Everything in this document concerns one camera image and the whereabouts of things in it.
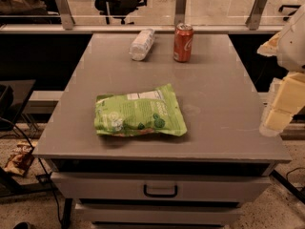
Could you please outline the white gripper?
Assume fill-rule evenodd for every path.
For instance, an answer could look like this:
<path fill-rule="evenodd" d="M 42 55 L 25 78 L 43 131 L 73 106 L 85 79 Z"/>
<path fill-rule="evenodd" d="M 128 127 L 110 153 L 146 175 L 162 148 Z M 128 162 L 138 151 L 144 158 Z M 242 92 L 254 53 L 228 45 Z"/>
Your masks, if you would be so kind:
<path fill-rule="evenodd" d="M 274 78 L 268 94 L 259 132 L 277 136 L 305 107 L 305 5 L 289 19 L 282 31 L 259 46 L 258 54 L 277 57 L 277 64 L 289 72 L 283 79 Z"/>

